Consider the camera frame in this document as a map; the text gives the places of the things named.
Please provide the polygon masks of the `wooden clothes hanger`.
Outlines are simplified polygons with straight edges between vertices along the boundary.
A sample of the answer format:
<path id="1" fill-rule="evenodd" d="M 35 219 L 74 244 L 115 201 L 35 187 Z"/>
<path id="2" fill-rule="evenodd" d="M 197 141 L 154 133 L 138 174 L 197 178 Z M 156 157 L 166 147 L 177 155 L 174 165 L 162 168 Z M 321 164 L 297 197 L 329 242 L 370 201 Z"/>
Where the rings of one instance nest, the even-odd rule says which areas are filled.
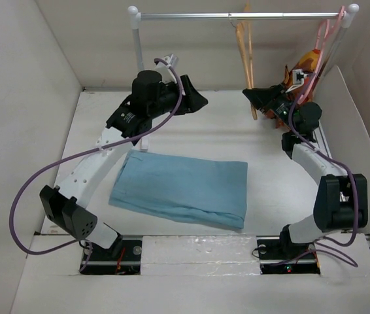
<path id="1" fill-rule="evenodd" d="M 235 28 L 235 38 L 243 64 L 246 87 L 254 87 L 254 54 L 252 48 L 252 23 L 250 20 L 242 20 L 237 24 L 231 22 Z"/>

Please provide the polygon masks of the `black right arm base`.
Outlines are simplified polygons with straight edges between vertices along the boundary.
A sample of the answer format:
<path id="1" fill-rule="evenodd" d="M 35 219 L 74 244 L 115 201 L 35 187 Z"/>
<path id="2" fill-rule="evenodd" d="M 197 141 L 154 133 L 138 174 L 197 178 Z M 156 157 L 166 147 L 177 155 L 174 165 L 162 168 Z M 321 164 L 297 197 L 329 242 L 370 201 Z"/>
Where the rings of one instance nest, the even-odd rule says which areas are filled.
<path id="1" fill-rule="evenodd" d="M 260 263 L 262 275 L 320 275 L 312 243 L 285 247 L 279 236 L 258 236 L 252 256 Z"/>

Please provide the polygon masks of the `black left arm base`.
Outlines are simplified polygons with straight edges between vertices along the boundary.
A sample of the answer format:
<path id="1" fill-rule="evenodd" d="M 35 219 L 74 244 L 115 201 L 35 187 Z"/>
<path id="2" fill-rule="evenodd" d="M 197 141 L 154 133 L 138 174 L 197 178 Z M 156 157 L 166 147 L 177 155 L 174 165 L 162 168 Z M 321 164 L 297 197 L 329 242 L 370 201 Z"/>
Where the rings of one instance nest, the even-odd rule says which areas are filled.
<path id="1" fill-rule="evenodd" d="M 115 256 L 95 243 L 80 241 L 79 244 L 82 248 L 79 273 L 82 275 L 139 275 L 141 273 L 142 236 L 124 236 Z"/>

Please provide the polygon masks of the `light blue trousers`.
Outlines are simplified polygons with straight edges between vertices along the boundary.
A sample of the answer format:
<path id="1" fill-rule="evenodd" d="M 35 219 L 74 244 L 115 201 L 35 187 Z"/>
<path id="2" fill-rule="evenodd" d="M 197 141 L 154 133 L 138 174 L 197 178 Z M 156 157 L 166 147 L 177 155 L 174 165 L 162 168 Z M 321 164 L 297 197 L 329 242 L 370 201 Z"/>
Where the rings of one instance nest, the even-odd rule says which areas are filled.
<path id="1" fill-rule="evenodd" d="M 175 222 L 241 230 L 248 164 L 131 150 L 109 205 Z"/>

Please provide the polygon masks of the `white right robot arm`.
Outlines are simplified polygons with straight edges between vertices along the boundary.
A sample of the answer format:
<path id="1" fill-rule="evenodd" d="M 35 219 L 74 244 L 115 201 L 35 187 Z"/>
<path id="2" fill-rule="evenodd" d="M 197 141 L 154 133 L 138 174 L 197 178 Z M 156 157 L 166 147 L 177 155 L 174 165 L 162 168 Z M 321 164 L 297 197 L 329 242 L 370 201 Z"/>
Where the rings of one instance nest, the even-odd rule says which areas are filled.
<path id="1" fill-rule="evenodd" d="M 285 258 L 294 257 L 319 239 L 341 230 L 358 230 L 368 223 L 367 179 L 324 154 L 316 145 L 314 131 L 319 127 L 322 109 L 309 101 L 298 105 L 283 85 L 246 88 L 243 95 L 262 113 L 273 113 L 289 131 L 282 135 L 282 150 L 299 164 L 318 186 L 312 214 L 283 227 L 274 246 Z"/>

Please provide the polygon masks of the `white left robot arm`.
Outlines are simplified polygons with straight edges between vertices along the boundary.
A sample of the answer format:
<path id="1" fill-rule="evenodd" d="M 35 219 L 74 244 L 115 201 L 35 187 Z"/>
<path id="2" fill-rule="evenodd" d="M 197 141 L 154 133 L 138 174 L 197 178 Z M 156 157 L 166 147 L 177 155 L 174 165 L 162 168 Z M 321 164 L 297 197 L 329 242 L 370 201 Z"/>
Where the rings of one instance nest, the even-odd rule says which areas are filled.
<path id="1" fill-rule="evenodd" d="M 77 241 L 97 245 L 105 258 L 117 258 L 122 236 L 86 209 L 93 193 L 116 162 L 148 134 L 153 119 L 194 113 L 207 103 L 186 75 L 175 78 L 166 68 L 139 72 L 131 93 L 106 121 L 95 152 L 83 157 L 57 186 L 40 191 L 47 218 Z"/>

